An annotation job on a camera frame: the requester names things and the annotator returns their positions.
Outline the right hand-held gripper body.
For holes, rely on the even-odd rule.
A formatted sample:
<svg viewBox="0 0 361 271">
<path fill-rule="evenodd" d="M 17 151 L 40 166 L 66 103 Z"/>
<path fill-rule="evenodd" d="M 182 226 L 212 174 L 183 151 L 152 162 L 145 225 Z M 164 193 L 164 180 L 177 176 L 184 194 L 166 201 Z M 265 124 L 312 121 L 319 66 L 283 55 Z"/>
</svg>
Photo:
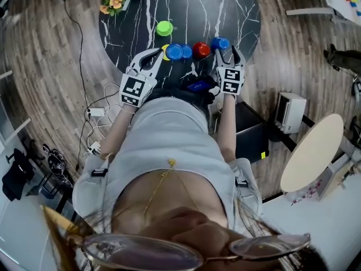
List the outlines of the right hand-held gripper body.
<svg viewBox="0 0 361 271">
<path fill-rule="evenodd" d="M 242 65 L 216 68 L 217 81 L 221 93 L 239 95 L 244 84 L 245 70 Z"/>
</svg>

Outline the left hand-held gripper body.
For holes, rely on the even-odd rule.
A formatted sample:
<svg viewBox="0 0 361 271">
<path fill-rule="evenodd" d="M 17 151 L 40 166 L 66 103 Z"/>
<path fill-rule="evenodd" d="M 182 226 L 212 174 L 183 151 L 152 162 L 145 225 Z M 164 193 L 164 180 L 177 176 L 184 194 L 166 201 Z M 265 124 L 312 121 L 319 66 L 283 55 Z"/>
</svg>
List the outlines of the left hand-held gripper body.
<svg viewBox="0 0 361 271">
<path fill-rule="evenodd" d="M 156 54 L 138 54 L 127 67 L 122 76 L 120 85 L 120 101 L 134 107 L 140 107 L 149 97 L 157 84 L 157 68 L 150 66 L 143 68 L 142 63 L 147 65 Z"/>
</svg>

